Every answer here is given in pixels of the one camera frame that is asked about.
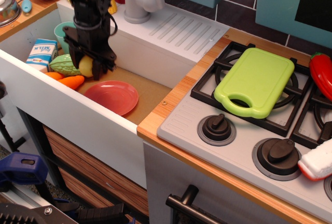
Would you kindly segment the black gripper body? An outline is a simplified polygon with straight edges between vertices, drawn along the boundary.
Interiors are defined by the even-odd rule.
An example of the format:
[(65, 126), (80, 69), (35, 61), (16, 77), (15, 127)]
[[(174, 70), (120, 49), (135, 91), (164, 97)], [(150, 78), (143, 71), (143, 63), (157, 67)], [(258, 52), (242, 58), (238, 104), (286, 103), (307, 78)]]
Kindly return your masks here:
[(68, 46), (82, 46), (85, 55), (101, 61), (108, 70), (115, 69), (116, 55), (108, 44), (109, 35), (101, 28), (95, 26), (86, 29), (76, 25), (75, 28), (64, 27), (63, 30)]

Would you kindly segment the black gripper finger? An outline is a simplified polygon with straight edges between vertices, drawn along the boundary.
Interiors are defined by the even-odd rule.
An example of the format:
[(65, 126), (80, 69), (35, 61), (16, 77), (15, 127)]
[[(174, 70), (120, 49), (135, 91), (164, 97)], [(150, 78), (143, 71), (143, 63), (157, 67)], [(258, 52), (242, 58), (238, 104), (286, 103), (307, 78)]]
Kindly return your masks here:
[(85, 49), (82, 46), (69, 46), (69, 52), (72, 62), (76, 68), (79, 68), (81, 59), (85, 56)]
[(106, 73), (107, 73), (107, 68), (105, 67), (105, 65), (101, 61), (94, 59), (92, 62), (93, 79), (99, 80), (100, 77)]

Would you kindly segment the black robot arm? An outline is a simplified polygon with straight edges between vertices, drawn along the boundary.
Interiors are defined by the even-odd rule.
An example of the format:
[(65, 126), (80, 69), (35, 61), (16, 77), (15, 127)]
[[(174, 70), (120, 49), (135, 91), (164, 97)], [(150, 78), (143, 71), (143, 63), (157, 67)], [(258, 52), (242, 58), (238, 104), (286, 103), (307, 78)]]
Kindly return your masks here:
[(116, 34), (118, 27), (111, 30), (115, 22), (108, 12), (111, 0), (70, 0), (74, 8), (74, 27), (65, 26), (64, 41), (69, 46), (70, 56), (76, 68), (84, 56), (92, 58), (92, 74), (99, 80), (102, 74), (116, 68), (116, 55), (108, 44), (110, 36)]

